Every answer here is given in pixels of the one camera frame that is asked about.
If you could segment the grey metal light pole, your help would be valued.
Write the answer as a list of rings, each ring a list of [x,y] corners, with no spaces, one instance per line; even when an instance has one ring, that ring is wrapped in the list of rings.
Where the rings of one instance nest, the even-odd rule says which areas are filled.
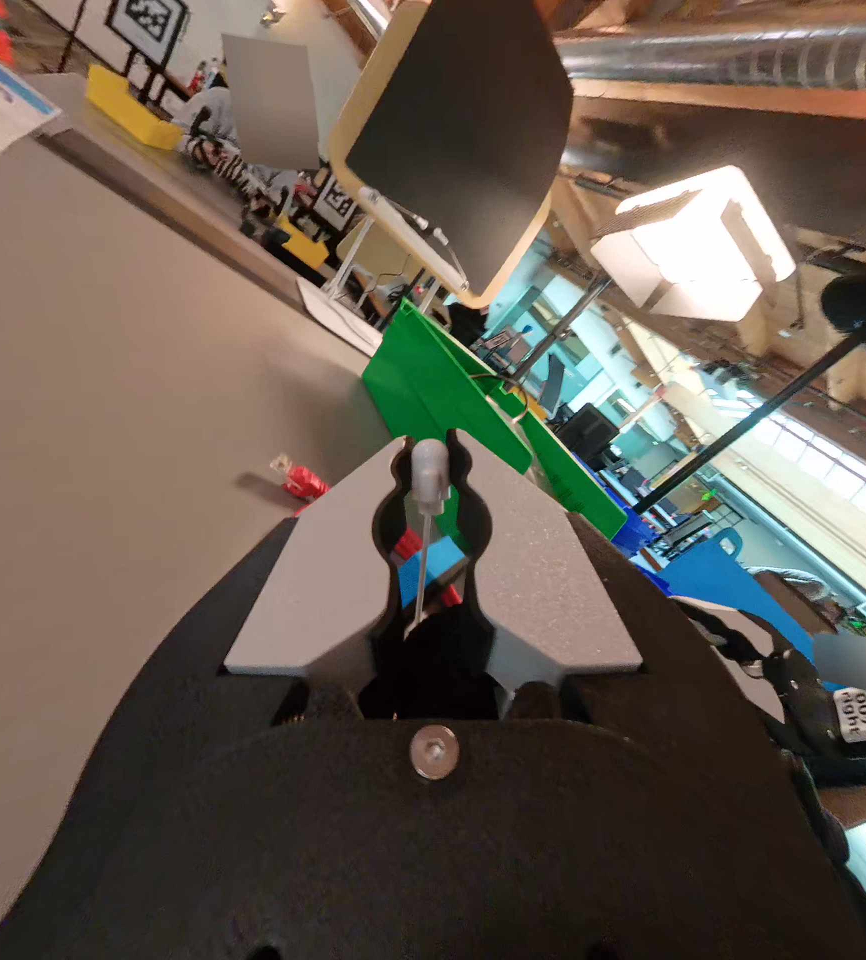
[[[572,325],[579,318],[579,316],[584,313],[593,304],[593,302],[612,285],[614,285],[614,281],[607,274],[601,273],[600,275],[595,276],[595,278],[586,285],[582,294],[566,312],[566,314],[557,321],[557,323],[538,344],[531,348],[524,360],[521,361],[511,372],[511,381],[516,385],[522,384],[528,377],[532,368],[549,351],[549,349],[557,341],[561,340],[565,335],[571,332]]]

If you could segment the yellow box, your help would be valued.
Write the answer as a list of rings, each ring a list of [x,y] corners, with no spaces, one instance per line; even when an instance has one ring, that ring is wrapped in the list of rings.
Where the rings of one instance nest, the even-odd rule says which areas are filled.
[[[283,250],[306,268],[317,273],[327,263],[330,250],[325,241],[310,238],[283,213],[276,217],[273,226]]]

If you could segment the black computer monitor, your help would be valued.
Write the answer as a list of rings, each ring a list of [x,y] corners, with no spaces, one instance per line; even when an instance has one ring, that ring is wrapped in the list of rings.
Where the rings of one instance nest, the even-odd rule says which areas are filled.
[[[620,435],[619,426],[592,403],[586,403],[578,411],[557,420],[552,432],[594,472],[607,470],[619,460],[619,456],[612,452]]]

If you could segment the black floor lamp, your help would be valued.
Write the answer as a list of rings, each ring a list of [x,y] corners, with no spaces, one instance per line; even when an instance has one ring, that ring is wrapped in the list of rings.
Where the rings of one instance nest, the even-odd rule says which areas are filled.
[[[759,404],[745,418],[737,421],[721,436],[704,446],[690,461],[682,463],[658,487],[641,498],[632,511],[642,516],[682,486],[692,475],[728,450],[763,421],[778,412],[799,392],[811,386],[821,375],[855,351],[866,348],[866,275],[840,276],[829,282],[822,291],[821,308],[824,317],[842,338],[824,353],[812,366],[791,380],[778,393]]]

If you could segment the silver spiral duct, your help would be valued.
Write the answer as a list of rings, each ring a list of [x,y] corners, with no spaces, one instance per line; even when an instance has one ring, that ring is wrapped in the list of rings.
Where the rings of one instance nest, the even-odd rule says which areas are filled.
[[[572,79],[866,92],[866,21],[604,33],[557,49]]]

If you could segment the black board on easel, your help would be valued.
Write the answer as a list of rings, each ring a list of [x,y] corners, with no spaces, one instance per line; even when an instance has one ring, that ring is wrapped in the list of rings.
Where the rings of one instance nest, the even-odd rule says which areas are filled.
[[[479,308],[547,220],[572,101],[534,2],[399,2],[327,157],[374,226]]]

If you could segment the white paper sheet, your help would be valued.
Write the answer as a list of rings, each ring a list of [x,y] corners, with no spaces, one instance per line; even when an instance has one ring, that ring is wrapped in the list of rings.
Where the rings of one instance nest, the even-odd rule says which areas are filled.
[[[303,308],[313,321],[367,358],[377,354],[382,335],[376,328],[305,278],[298,276],[295,282]]]

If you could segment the blue plastic tote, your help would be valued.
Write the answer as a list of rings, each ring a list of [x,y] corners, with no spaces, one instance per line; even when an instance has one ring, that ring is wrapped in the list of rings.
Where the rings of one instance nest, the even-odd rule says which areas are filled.
[[[806,633],[739,562],[741,537],[732,530],[688,549],[658,574],[676,596],[738,609],[771,625],[813,662],[813,635]]]

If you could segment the cardboard box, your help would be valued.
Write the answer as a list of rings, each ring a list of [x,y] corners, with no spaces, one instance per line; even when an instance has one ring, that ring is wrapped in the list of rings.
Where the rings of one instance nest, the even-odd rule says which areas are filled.
[[[826,616],[818,602],[811,601],[777,574],[759,572],[753,579],[810,636],[837,632],[835,621]]]

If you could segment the white plastic stick tool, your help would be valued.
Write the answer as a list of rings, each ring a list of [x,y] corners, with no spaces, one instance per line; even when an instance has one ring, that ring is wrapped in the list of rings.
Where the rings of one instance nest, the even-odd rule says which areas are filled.
[[[404,564],[407,582],[399,583],[405,639],[420,626],[424,618],[434,528],[451,499],[450,451],[447,445],[436,438],[420,440],[412,450],[411,470],[410,497],[421,519],[421,529],[418,550]]]

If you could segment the yellow plastic bin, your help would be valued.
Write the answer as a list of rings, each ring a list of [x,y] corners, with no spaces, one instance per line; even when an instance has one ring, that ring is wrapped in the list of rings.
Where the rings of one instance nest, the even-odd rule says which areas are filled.
[[[99,64],[89,66],[86,99],[107,119],[143,146],[175,152],[184,137],[179,126],[160,119],[133,97],[126,77]]]

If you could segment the blue black whiteboard eraser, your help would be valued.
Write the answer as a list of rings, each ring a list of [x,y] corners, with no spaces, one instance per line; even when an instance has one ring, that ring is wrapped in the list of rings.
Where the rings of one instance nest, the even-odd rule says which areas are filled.
[[[404,559],[398,567],[399,596],[404,609],[415,604],[419,589],[421,559],[420,552],[416,552]],[[424,600],[438,595],[449,587],[467,566],[469,559],[448,536],[431,542],[426,559]]]

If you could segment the white lit softbox lamp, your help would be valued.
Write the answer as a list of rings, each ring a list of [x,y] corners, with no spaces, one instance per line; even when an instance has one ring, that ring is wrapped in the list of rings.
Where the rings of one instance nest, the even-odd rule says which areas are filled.
[[[796,262],[735,165],[623,200],[590,252],[632,305],[681,319],[739,323]]]

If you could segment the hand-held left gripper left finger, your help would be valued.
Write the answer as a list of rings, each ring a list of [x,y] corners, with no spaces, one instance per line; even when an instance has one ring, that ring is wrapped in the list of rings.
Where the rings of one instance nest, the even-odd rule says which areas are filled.
[[[224,669],[311,685],[365,687],[376,667],[369,635],[389,603],[389,553],[375,538],[382,503],[408,451],[395,438],[296,518]]]

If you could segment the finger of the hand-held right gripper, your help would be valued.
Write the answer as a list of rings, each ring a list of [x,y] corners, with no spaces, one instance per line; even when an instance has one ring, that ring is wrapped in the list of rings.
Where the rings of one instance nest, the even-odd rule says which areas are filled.
[[[764,660],[731,662],[731,677],[740,692],[765,716],[780,726],[786,726],[784,704],[773,684],[765,676]]]
[[[672,602],[722,658],[741,668],[761,666],[776,653],[773,633],[741,610],[683,596]]]

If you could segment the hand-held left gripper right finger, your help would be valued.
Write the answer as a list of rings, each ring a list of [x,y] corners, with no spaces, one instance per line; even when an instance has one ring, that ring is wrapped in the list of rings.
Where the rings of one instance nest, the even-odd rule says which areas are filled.
[[[473,663],[495,681],[499,714],[530,684],[558,692],[571,677],[638,672],[643,655],[575,515],[469,432],[449,429],[446,444],[469,548],[464,605],[487,635]]]

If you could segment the marker tag on stand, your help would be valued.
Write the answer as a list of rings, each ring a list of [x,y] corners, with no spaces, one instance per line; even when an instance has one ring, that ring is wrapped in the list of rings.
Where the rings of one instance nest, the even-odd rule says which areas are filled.
[[[164,69],[188,18],[184,1],[112,1],[104,25],[150,65]]]
[[[332,231],[343,234],[357,210],[356,200],[346,193],[336,175],[329,172],[312,203],[315,218]]]

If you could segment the green plastic bin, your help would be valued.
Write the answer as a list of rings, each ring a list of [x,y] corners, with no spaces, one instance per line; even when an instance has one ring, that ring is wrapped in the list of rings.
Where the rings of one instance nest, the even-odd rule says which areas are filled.
[[[551,496],[613,541],[627,516],[500,377],[403,301],[362,375],[393,436],[445,440],[461,429],[519,474],[537,468]]]

